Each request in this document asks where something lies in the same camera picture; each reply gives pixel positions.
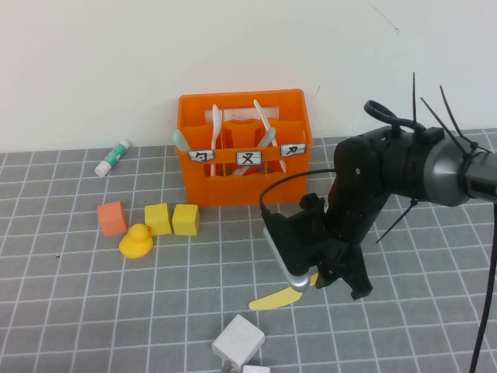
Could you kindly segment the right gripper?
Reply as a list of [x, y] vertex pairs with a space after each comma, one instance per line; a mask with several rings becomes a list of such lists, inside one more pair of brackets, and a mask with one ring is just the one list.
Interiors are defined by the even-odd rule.
[[368, 296], [373, 286], [360, 247], [360, 223], [338, 208], [325, 209], [325, 198], [316, 193], [301, 198], [298, 241], [311, 267], [318, 270], [316, 288], [326, 288], [339, 278], [351, 288], [352, 299]]

